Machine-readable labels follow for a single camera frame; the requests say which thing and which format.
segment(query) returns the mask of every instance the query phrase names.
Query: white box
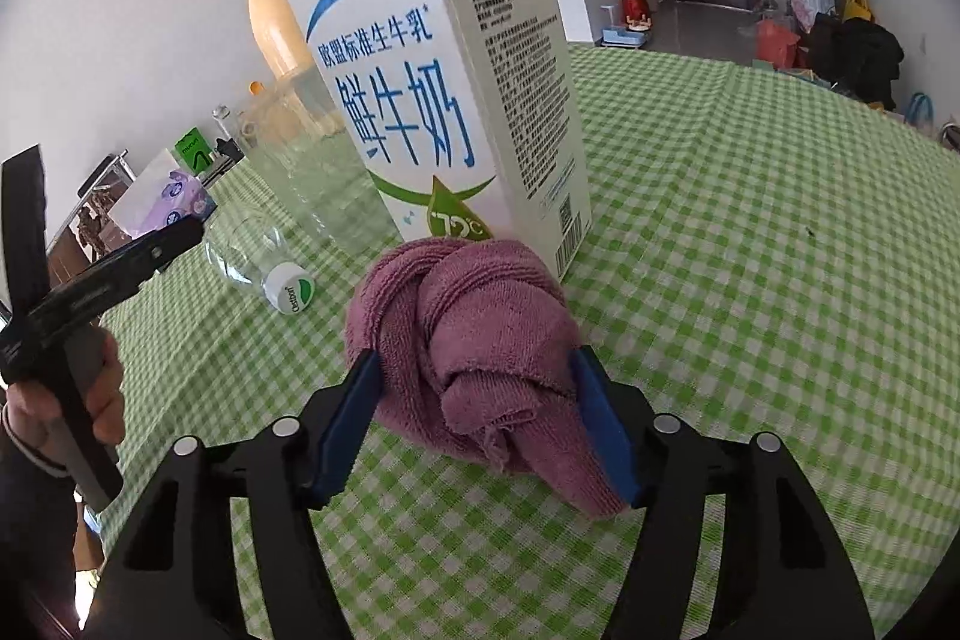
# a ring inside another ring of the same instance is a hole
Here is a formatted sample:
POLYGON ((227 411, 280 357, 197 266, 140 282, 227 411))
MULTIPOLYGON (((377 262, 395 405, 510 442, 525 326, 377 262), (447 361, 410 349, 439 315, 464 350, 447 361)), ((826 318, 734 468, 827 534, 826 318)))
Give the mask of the white box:
POLYGON ((405 241, 515 237, 563 276, 590 225, 557 0, 289 0, 405 241))

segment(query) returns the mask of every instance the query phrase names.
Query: rolled towel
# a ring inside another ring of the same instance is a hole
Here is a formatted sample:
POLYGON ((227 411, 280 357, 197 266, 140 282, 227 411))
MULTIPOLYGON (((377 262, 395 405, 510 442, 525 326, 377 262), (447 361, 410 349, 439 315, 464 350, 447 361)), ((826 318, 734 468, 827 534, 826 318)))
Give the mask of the rolled towel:
POLYGON ((379 353, 376 420, 388 429, 500 472, 535 472, 589 515, 624 509, 577 410, 577 324, 525 245, 438 238, 388 252, 357 287, 344 341, 349 363, 379 353))

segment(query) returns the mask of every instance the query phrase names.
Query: red object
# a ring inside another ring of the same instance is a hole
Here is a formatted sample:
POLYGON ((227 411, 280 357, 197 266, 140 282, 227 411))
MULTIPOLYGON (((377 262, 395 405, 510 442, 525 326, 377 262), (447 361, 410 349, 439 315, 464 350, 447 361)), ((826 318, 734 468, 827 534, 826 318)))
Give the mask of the red object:
POLYGON ((650 17, 650 6, 647 0, 621 0, 623 5, 623 19, 630 23, 630 20, 643 20, 650 17))
POLYGON ((799 41, 797 34, 772 20, 757 23, 757 59, 776 68, 793 68, 799 41))

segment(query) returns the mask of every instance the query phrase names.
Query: hand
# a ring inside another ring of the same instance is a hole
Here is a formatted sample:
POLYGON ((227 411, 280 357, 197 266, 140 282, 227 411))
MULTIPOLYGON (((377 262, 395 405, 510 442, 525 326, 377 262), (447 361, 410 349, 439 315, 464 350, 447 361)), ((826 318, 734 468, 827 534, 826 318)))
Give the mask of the hand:
MULTIPOLYGON (((124 429, 123 365, 120 363, 117 340, 107 332, 104 340, 104 368, 86 393, 86 409, 93 419, 93 435, 104 445, 123 442, 124 429)), ((13 434, 50 461, 61 463, 51 442, 48 442, 48 421, 59 418, 61 406, 56 397, 36 381, 14 383, 7 389, 7 415, 13 434)))

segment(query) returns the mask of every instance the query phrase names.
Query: sleeve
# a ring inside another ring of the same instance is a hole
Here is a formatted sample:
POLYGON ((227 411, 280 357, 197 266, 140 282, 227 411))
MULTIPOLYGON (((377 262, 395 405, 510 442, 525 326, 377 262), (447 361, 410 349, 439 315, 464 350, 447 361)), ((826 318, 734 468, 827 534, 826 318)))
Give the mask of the sleeve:
POLYGON ((74 480, 0 426, 0 555, 5 568, 78 632, 74 606, 77 531, 74 480))

